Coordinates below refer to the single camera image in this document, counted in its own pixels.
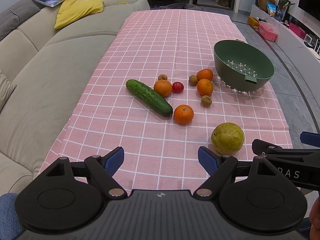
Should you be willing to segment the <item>person's right hand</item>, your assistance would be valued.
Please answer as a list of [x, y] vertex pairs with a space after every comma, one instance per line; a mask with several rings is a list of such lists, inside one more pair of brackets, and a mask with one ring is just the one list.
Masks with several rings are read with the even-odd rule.
[[320, 200], [316, 199], [309, 215], [311, 223], [310, 240], [320, 240]]

